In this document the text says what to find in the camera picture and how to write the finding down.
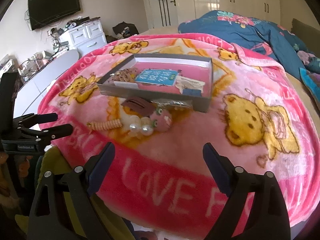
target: door handle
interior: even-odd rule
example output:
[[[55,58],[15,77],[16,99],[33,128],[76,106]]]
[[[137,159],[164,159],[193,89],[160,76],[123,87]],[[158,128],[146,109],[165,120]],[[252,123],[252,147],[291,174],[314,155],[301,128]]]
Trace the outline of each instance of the door handle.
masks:
[[[92,46],[94,46],[96,44],[97,44],[97,42],[95,42],[94,44],[88,45],[87,48],[90,48],[90,47],[92,47]]]

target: pink stuffed toy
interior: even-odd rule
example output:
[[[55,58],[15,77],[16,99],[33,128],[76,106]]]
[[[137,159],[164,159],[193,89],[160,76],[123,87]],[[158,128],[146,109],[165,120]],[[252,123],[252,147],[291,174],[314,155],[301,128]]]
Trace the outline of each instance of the pink stuffed toy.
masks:
[[[172,116],[165,108],[157,107],[150,116],[152,127],[158,132],[166,132],[172,124]]]

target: wall-mounted black television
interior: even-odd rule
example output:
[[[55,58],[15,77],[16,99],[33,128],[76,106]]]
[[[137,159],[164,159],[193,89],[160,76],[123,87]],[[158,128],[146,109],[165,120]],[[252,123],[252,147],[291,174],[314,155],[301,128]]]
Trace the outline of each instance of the wall-mounted black television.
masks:
[[[40,29],[81,10],[79,0],[28,0],[31,29]]]

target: open shallow box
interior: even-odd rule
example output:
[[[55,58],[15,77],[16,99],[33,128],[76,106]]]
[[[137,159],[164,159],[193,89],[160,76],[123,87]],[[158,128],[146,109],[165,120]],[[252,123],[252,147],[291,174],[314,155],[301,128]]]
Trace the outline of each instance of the open shallow box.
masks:
[[[183,95],[175,84],[110,82],[110,78],[117,71],[133,67],[138,70],[138,73],[143,69],[178,71],[178,75],[182,77],[205,82],[202,96]],[[212,97],[212,69],[212,60],[209,57],[161,53],[133,54],[104,75],[99,80],[98,87],[102,95],[119,98],[141,97],[146,100],[164,98],[192,101],[194,110],[205,113],[209,109]]]

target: silver screw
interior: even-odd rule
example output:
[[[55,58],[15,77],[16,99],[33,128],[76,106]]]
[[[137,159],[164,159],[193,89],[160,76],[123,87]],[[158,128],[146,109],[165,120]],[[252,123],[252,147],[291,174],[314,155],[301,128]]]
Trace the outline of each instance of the silver screw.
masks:
[[[75,172],[76,173],[80,173],[81,171],[83,171],[83,167],[82,166],[75,167]]]
[[[51,176],[51,171],[46,171],[45,173],[44,173],[44,176],[47,178],[47,177],[50,177]]]
[[[267,171],[267,176],[268,176],[269,178],[273,178],[274,174],[273,174],[273,172],[271,172],[271,171]]]
[[[242,172],[244,172],[244,169],[242,167],[238,166],[238,167],[236,167],[236,172],[242,173]]]

